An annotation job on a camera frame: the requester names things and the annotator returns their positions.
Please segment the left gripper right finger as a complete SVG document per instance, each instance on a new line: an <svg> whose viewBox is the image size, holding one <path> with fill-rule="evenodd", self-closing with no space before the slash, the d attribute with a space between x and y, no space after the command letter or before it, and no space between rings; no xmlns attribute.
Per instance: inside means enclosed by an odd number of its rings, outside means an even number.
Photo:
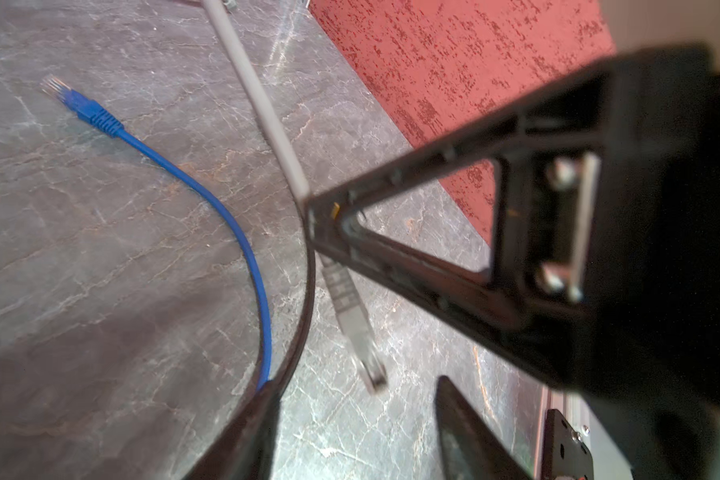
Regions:
<svg viewBox="0 0 720 480"><path fill-rule="evenodd" d="M447 376L434 399L445 479L530 479Z"/></svg>

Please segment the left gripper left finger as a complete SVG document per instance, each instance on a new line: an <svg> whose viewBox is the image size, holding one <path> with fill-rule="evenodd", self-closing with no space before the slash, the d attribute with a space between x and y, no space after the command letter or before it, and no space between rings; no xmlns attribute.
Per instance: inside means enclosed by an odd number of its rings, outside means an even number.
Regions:
<svg viewBox="0 0 720 480"><path fill-rule="evenodd" d="M224 428L184 479L269 479L279 414L278 388L269 381Z"/></svg>

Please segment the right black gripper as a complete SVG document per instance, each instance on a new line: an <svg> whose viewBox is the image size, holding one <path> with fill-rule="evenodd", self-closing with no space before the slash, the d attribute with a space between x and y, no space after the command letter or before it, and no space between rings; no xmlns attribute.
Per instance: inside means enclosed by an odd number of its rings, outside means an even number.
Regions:
<svg viewBox="0 0 720 480"><path fill-rule="evenodd" d="M720 478L720 74L699 45L612 58L583 279L585 397L641 478Z"/></svg>

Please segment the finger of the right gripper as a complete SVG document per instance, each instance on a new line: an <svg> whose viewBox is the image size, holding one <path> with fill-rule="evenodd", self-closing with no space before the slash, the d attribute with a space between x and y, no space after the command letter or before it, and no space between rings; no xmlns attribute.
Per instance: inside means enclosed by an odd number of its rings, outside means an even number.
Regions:
<svg viewBox="0 0 720 480"><path fill-rule="evenodd" d="M701 45L596 60L311 199L309 242L537 379L584 386L599 330L641 297L711 80Z"/></svg>

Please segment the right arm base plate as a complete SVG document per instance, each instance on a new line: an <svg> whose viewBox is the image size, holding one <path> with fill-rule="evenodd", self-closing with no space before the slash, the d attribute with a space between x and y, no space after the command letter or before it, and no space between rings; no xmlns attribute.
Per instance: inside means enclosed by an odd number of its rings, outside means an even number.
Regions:
<svg viewBox="0 0 720 480"><path fill-rule="evenodd" d="M557 409L546 412L541 450L541 479L593 480L593 458L589 448Z"/></svg>

